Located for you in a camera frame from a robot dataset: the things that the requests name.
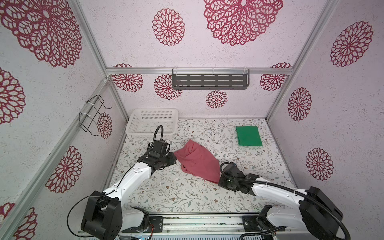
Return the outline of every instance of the speckled wall panel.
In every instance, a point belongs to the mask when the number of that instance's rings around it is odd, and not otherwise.
[[[135,77],[131,74],[128,78],[133,81]],[[136,79],[131,88],[124,84],[124,89],[118,88],[128,114],[135,108],[176,108],[181,118],[257,118],[267,114],[278,94],[278,90],[262,89],[261,75],[251,75],[246,90],[173,90],[170,75],[144,74],[140,78],[142,85],[136,84]],[[127,76],[113,79],[120,86],[119,82],[127,81]]]
[[[113,154],[123,134],[125,120],[116,104],[110,87],[101,94],[105,109],[101,107],[89,132],[80,130],[70,143],[67,154],[52,173],[45,187],[32,204],[37,214],[34,239],[74,239],[66,226],[70,208],[81,198],[94,190],[102,191],[108,171],[113,164]],[[87,200],[78,204],[71,212],[69,223],[74,232],[80,230],[80,223]]]
[[[292,64],[325,0],[227,2],[80,0],[111,67]]]
[[[384,5],[342,1],[270,124],[300,188],[319,187],[352,239],[382,239]]]
[[[52,9],[30,3],[35,22],[0,1],[0,221],[103,79],[70,12],[63,14],[73,29],[64,30],[51,24]]]

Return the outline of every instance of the black wire rack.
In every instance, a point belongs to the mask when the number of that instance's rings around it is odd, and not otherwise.
[[[97,102],[100,102],[100,106],[98,108],[95,107],[96,103]],[[104,107],[105,109],[111,109],[112,107],[110,108],[107,108],[105,105],[104,105],[104,99],[100,96],[100,95],[95,95],[94,97],[92,97],[91,99],[89,99],[88,101],[86,101],[86,103],[92,105],[92,108],[89,109],[89,111],[87,113],[79,113],[79,127],[85,131],[85,132],[89,132],[92,136],[95,136],[97,137],[98,135],[94,135],[91,131],[90,131],[90,126],[91,124],[94,122],[96,125],[97,123],[94,121],[95,117],[97,116],[97,114],[101,115],[100,114],[100,109],[101,107]],[[91,112],[92,109],[95,109],[96,110],[96,113],[93,117],[91,117],[91,115],[89,114]],[[85,120],[89,118],[91,120],[91,122],[89,123],[88,126],[84,125],[83,123],[85,122]]]

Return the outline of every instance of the enclosure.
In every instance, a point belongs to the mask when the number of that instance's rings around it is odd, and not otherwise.
[[[0,0],[0,239],[79,239],[71,207],[152,140],[126,134],[138,108],[177,109],[172,151],[191,139],[243,172],[318,187],[353,239],[381,239],[383,12],[381,0]],[[248,85],[174,88],[184,74]],[[237,126],[257,126],[263,146],[240,146]],[[163,236],[236,237],[266,204],[287,207],[177,161],[123,210],[163,216]],[[78,234],[85,205],[69,216]]]

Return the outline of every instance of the zip tie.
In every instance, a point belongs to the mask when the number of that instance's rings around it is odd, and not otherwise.
[[[88,113],[82,113],[82,114],[85,114],[85,115],[88,115],[88,117],[91,117]]]

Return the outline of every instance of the floral patterned surface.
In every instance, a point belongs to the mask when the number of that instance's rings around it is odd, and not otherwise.
[[[258,126],[262,147],[239,146],[236,126]],[[179,119],[170,140],[171,150],[192,139],[222,162],[236,162],[245,174],[258,174],[272,182],[293,187],[291,178],[262,119]],[[150,140],[127,136],[111,185],[117,182],[144,154]],[[182,172],[180,162],[156,171],[133,192],[123,209],[141,207],[149,212],[257,212],[264,205],[280,205],[267,199],[232,192],[200,177]]]

